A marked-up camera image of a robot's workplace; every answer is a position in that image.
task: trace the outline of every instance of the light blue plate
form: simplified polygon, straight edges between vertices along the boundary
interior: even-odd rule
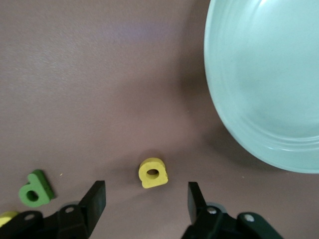
[[[319,0],[212,0],[204,55],[233,137],[273,166],[319,173]]]

